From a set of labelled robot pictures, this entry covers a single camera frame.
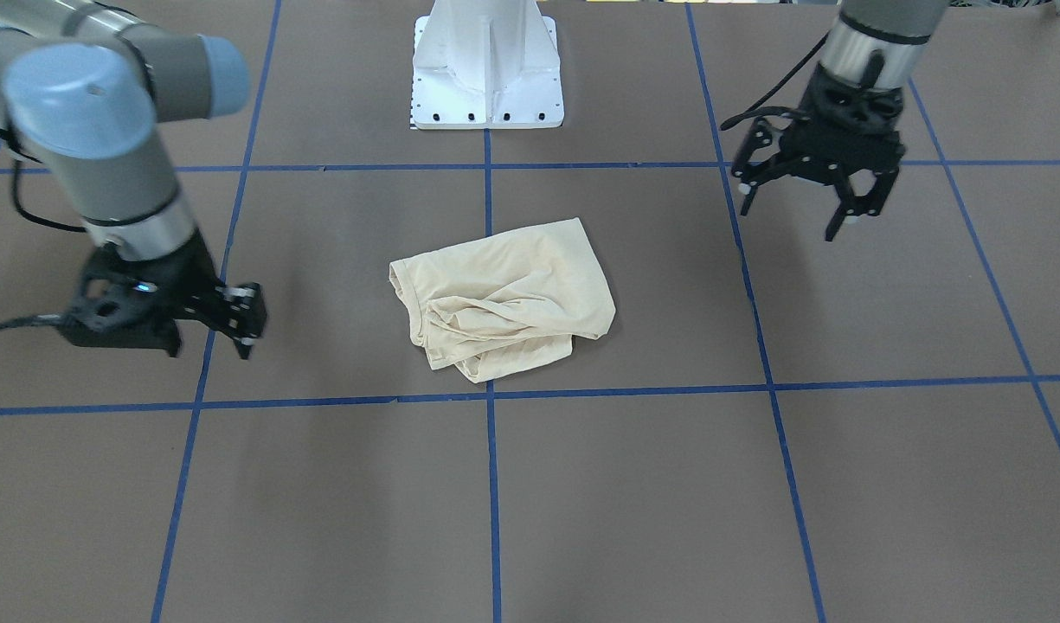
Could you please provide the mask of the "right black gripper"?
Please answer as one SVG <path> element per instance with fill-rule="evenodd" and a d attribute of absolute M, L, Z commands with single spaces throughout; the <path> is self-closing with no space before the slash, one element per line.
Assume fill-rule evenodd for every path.
<path fill-rule="evenodd" d="M 223 285 L 200 230 L 156 260 L 122 259 L 111 243 L 95 249 L 64 312 L 61 336 L 80 348 L 161 350 L 177 357 L 180 320 L 220 332 L 241 360 L 253 354 L 267 324 L 263 287 L 255 281 Z"/>

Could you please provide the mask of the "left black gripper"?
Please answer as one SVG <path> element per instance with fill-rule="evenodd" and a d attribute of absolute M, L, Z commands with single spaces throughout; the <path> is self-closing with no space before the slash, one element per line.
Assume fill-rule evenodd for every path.
<path fill-rule="evenodd" d="M 897 129 L 904 112 L 901 88 L 876 88 L 867 71 L 852 83 L 815 68 L 796 106 L 782 107 L 778 129 L 767 118 L 754 119 L 734 157 L 731 173 L 743 194 L 739 216 L 747 216 L 756 192 L 780 177 L 835 189 L 838 208 L 824 230 L 832 243 L 847 218 L 879 216 L 893 193 L 906 147 Z M 869 173 L 872 186 L 858 195 L 851 178 Z"/>

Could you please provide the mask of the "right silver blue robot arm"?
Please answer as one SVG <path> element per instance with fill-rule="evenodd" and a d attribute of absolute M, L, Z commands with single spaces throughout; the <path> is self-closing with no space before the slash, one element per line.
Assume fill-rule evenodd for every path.
<path fill-rule="evenodd" d="M 218 275 L 162 123 L 236 113 L 247 63 L 228 39 L 180 35 L 98 1 L 0 1 L 0 139 L 28 221 L 87 234 L 94 252 L 54 327 L 80 348 L 182 348 L 192 320 L 248 359 L 267 323 L 260 284 Z"/>

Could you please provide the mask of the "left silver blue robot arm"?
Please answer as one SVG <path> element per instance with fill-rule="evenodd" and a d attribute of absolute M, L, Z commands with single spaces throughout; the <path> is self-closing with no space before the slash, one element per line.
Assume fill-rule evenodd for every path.
<path fill-rule="evenodd" d="M 748 215 L 758 189 L 782 177 L 831 188 L 838 207 L 824 237 L 851 218 L 882 213 L 906 146 L 897 129 L 903 88 L 941 23 L 946 1 L 843 1 L 837 20 L 807 53 L 814 63 L 795 106 L 758 99 L 723 129 L 748 121 L 730 167 Z"/>

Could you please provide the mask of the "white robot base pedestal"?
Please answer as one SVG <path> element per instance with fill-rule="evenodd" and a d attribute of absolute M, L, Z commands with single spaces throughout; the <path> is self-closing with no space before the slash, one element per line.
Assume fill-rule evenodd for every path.
<path fill-rule="evenodd" d="M 556 129 L 565 118 L 553 17 L 536 1 L 436 1 L 414 21 L 418 130 Z"/>

